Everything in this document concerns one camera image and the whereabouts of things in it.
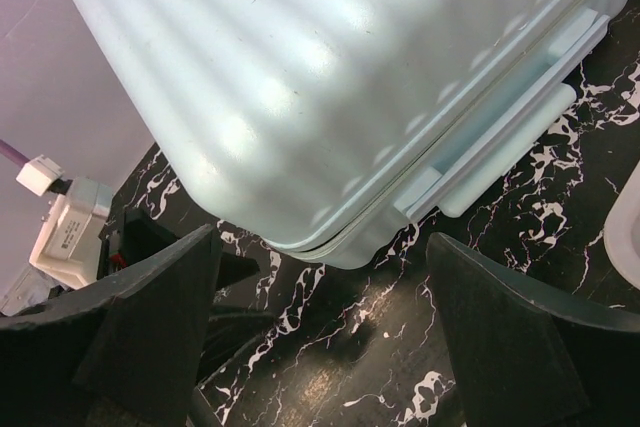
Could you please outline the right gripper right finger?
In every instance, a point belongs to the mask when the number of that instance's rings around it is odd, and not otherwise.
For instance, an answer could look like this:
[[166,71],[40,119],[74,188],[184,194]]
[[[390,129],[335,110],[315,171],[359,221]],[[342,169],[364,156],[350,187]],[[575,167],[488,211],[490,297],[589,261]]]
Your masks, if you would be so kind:
[[507,268],[443,233],[426,264],[469,426],[636,426],[639,316]]

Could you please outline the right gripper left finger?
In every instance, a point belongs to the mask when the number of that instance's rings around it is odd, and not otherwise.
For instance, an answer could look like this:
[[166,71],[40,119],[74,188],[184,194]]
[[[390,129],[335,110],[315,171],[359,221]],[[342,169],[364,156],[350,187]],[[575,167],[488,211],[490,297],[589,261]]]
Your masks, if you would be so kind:
[[182,426],[221,245],[205,225],[87,287],[1,320],[1,423],[84,426],[105,401]]

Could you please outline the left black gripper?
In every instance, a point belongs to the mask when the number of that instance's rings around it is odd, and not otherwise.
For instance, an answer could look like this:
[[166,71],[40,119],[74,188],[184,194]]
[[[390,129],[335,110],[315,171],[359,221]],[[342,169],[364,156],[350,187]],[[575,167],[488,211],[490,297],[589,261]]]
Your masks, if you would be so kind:
[[259,271],[252,259],[223,252],[214,231],[182,243],[144,211],[124,214],[120,227],[102,241],[98,277],[103,278],[158,254],[150,277],[127,298],[104,311],[104,327],[258,327],[260,313],[216,307],[211,297]]

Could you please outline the white round drum box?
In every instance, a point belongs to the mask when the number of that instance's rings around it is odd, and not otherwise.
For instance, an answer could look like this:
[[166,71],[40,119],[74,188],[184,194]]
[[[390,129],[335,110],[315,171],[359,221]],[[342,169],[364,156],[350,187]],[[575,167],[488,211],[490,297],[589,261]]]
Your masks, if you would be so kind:
[[616,271],[639,288],[639,182],[629,180],[604,226],[607,255]]

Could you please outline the light blue hard-shell suitcase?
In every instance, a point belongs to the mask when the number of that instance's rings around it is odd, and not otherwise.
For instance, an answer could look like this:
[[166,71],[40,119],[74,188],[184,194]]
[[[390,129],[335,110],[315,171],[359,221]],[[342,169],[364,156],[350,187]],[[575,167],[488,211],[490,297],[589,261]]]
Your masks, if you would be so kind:
[[196,204],[342,269],[508,172],[627,2],[73,1]]

